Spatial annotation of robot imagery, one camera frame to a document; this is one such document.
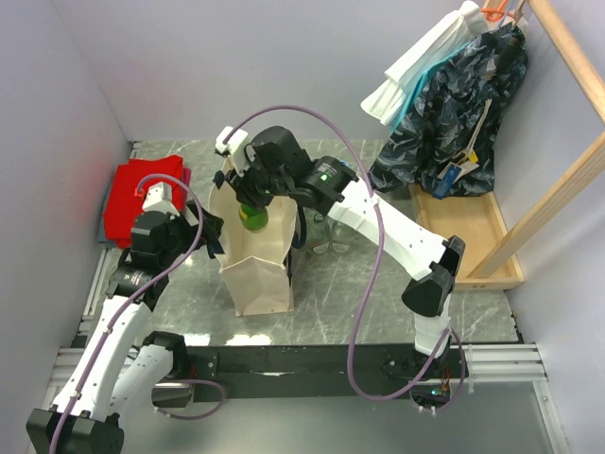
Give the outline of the green bottle yellow label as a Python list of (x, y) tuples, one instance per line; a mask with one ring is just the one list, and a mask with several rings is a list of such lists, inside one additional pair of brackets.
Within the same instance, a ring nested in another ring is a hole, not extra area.
[(253, 233), (262, 231), (268, 224), (268, 210), (266, 208), (254, 208), (241, 203), (238, 216), (243, 227)]

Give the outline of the beige canvas tote bag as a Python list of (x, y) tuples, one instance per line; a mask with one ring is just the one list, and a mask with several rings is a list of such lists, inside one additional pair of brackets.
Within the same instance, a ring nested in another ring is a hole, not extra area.
[(214, 184), (208, 211), (224, 221), (216, 255), (219, 273), (231, 294), (236, 316), (291, 311), (293, 293), (288, 277), (288, 253), (297, 223), (297, 205), (276, 197), (268, 206), (268, 223), (258, 232), (245, 228), (239, 202), (227, 184)]

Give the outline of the green cap glass bottle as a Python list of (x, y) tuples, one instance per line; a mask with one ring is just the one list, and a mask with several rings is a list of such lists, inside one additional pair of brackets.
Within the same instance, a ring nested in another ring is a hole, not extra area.
[(330, 245), (331, 245), (330, 241), (312, 242), (308, 246), (308, 251), (313, 254), (324, 254), (329, 251)]

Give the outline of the green cap bottle front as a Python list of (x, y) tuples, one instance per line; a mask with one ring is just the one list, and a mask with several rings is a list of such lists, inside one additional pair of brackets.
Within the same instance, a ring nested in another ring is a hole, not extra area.
[(347, 253), (351, 250), (352, 245), (350, 243), (332, 242), (332, 249), (335, 253)]

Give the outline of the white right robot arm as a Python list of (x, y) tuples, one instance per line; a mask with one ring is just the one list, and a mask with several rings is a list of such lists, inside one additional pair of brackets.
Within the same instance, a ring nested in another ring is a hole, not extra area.
[(237, 200), (261, 210), (276, 197), (288, 197), (340, 222), (393, 257), (410, 281), (402, 301), (414, 314), (414, 364), (425, 376), (447, 365), (442, 333), (448, 329), (450, 295), (464, 242), (430, 232), (381, 199), (339, 159), (309, 157), (292, 132), (281, 126), (254, 137), (226, 127), (216, 151), (230, 165), (226, 181)]

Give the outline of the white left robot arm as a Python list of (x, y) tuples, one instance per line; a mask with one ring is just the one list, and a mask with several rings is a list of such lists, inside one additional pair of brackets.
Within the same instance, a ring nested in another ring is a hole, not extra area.
[(33, 410), (26, 432), (37, 453), (118, 453), (126, 416), (150, 402), (162, 380), (188, 380), (193, 366), (183, 336), (154, 331), (132, 364), (126, 359), (169, 283), (166, 274), (188, 250), (219, 250), (223, 221), (189, 201), (135, 218), (131, 244), (110, 275), (94, 333), (48, 409)]

